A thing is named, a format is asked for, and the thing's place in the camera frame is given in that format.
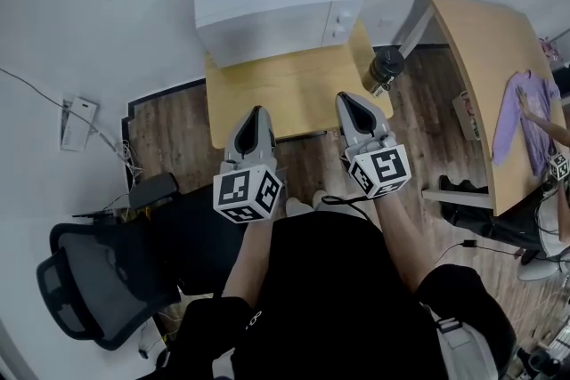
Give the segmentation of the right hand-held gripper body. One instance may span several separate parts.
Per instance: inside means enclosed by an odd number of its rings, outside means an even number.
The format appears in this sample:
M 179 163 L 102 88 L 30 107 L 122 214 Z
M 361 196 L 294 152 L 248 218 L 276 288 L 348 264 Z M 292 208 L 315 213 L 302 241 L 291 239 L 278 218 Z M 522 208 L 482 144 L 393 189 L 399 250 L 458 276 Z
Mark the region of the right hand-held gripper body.
M 380 198 L 398 191 L 411 179 L 405 147 L 393 132 L 380 135 L 344 135 L 349 177 L 366 198 Z

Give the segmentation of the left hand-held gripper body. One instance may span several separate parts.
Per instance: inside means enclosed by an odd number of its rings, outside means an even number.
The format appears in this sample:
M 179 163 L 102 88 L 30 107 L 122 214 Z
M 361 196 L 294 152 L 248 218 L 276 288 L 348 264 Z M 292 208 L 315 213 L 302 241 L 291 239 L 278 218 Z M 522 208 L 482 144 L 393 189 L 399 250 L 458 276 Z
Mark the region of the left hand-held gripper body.
M 273 218 L 282 189 L 277 160 L 259 162 L 225 159 L 213 180 L 213 208 L 233 223 Z

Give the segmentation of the white microwave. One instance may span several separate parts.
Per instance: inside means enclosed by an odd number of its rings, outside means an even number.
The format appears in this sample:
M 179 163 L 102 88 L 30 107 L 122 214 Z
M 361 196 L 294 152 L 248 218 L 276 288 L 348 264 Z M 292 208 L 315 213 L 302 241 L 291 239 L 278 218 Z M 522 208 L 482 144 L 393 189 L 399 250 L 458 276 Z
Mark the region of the white microwave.
M 363 0 L 194 0 L 197 34 L 229 67 L 344 44 Z

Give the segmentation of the person's left forearm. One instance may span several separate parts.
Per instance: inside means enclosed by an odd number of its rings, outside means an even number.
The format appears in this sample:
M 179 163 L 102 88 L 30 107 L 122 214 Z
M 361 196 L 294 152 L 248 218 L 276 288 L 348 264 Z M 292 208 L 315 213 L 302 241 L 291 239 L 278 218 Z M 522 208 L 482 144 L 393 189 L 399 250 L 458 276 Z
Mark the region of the person's left forearm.
M 251 222 L 226 280 L 223 297 L 239 297 L 255 308 L 269 266 L 273 220 Z

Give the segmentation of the person's right forearm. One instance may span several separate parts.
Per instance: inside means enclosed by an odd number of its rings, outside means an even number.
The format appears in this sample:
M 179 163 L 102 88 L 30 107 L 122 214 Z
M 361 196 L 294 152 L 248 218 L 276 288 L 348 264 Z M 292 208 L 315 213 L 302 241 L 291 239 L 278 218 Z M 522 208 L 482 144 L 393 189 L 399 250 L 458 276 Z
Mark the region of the person's right forearm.
M 396 193 L 373 200 L 387 250 L 403 283 L 415 293 L 435 268 L 427 241 L 413 224 Z

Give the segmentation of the dark water bottle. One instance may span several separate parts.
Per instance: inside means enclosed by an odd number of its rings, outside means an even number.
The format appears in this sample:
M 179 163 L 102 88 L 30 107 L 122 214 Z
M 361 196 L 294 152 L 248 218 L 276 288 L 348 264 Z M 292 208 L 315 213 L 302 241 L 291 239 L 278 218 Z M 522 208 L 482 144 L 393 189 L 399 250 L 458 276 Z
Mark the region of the dark water bottle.
M 363 87 L 374 97 L 387 93 L 404 70 L 404 57 L 393 46 L 380 47 L 362 79 Z

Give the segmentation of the person's left white shoe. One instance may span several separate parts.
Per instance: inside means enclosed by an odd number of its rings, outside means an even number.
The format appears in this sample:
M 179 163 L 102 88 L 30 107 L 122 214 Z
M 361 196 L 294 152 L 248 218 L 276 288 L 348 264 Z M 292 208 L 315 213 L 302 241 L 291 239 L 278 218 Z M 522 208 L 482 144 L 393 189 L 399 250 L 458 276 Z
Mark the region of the person's left white shoe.
M 288 218 L 302 214 L 310 214 L 313 207 L 301 202 L 298 198 L 288 198 L 285 204 L 285 212 Z

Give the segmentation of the small wooden table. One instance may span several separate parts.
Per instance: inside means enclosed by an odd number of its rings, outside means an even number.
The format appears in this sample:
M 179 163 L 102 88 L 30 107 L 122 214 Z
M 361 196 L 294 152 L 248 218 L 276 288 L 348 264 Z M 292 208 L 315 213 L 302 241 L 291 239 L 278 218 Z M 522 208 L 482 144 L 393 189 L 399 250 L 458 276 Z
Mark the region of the small wooden table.
M 368 93 L 362 78 L 374 58 L 370 39 L 358 20 L 342 45 L 288 53 L 218 68 L 205 57 L 208 120 L 212 145 L 225 147 L 237 121 L 263 106 L 270 114 L 277 139 L 327 131 L 339 126 L 336 96 L 361 95 L 391 118 L 389 95 Z

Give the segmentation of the cardboard box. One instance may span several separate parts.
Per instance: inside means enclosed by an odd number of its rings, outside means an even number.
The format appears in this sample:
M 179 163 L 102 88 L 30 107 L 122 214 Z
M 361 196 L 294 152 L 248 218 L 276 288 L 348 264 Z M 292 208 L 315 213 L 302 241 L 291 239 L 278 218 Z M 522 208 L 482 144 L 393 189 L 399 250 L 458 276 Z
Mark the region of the cardboard box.
M 467 141 L 480 141 L 479 129 L 476 122 L 475 110 L 467 91 L 461 92 L 452 101 L 461 131 Z

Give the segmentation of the black bag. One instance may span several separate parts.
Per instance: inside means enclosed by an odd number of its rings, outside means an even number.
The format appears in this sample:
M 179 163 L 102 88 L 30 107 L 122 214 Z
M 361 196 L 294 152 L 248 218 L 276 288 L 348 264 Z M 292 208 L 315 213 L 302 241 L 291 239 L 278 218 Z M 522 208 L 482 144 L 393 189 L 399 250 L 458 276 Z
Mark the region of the black bag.
M 492 209 L 441 203 L 441 215 L 451 225 L 514 247 L 541 250 L 536 211 L 542 190 L 536 189 L 505 213 L 494 216 Z

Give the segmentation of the large wooden desk white legs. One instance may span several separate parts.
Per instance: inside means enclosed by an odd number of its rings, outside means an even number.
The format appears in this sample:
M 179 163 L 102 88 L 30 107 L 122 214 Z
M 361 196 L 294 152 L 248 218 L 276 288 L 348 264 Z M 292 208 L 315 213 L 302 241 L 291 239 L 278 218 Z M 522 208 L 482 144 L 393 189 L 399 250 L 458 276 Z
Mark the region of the large wooden desk white legs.
M 508 81 L 524 70 L 547 80 L 553 75 L 529 19 L 508 6 L 476 0 L 428 0 L 427 7 L 403 40 L 408 56 L 428 23 L 436 20 L 459 68 L 474 110 L 484 155 L 487 193 L 425 189 L 426 200 L 476 206 L 500 215 L 538 188 L 522 129 L 514 133 L 508 157 L 497 166 L 492 145 Z

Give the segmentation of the person's black shirt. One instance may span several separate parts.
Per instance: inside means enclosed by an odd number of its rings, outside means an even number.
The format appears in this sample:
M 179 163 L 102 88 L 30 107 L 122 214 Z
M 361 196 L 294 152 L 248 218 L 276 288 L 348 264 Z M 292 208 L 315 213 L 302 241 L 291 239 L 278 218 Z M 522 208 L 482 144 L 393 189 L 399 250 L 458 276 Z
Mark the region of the person's black shirt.
M 256 304 L 188 305 L 159 380 L 448 380 L 440 319 L 474 328 L 507 370 L 515 332 L 475 270 L 444 264 L 410 290 L 375 225 L 311 212 L 274 224 Z

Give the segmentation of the black router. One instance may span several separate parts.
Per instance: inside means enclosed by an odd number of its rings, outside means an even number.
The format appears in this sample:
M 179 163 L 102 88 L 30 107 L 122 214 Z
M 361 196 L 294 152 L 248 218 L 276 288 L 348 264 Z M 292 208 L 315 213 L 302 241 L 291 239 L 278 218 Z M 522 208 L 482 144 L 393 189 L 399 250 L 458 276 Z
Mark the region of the black router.
M 98 220 L 98 219 L 103 219 L 103 218 L 114 218 L 116 216 L 116 209 L 103 209 L 100 211 L 95 211 L 95 212 L 91 212 L 91 213 L 85 213 L 85 214 L 73 214 L 72 217 L 73 218 L 91 218 L 94 220 Z

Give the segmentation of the purple garment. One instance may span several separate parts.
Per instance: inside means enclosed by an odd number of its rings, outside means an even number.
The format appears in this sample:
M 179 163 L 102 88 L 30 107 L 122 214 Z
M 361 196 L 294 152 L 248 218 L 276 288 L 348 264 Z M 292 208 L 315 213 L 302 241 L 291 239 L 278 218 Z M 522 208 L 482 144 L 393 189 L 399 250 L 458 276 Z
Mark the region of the purple garment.
M 513 75 L 507 83 L 495 128 L 493 163 L 500 166 L 505 161 L 515 133 L 521 126 L 533 175 L 540 176 L 546 170 L 553 142 L 537 124 L 523 114 L 518 89 L 525 93 L 530 111 L 548 121 L 551 120 L 551 101 L 560 97 L 558 87 L 553 81 L 539 77 L 530 70 Z

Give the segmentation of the black mesh office chair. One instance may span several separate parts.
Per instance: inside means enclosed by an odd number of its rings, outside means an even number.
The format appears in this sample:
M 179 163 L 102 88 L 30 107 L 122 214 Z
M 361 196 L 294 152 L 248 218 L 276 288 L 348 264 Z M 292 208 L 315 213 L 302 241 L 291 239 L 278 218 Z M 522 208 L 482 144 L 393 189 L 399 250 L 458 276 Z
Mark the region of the black mesh office chair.
M 107 351 L 183 295 L 219 294 L 237 258 L 244 228 L 213 208 L 213 188 L 187 194 L 171 173 L 134 186 L 133 220 L 59 223 L 37 284 L 56 324 L 69 337 Z

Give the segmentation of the gray sling bag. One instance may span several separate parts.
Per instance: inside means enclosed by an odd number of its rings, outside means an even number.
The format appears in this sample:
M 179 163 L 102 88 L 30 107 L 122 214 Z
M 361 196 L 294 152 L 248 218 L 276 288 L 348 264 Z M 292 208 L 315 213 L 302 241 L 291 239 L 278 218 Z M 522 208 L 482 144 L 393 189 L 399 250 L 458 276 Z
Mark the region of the gray sling bag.
M 499 380 L 481 333 L 455 318 L 437 319 L 436 330 L 449 380 Z

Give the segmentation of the white wall box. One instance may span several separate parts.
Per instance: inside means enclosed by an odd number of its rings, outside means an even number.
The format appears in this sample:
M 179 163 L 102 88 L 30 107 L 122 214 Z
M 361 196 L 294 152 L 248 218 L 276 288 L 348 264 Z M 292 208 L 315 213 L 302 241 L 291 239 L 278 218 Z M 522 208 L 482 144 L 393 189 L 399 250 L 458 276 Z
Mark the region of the white wall box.
M 96 103 L 74 97 L 63 101 L 61 118 L 61 148 L 67 151 L 84 152 L 91 132 L 92 123 L 99 106 Z

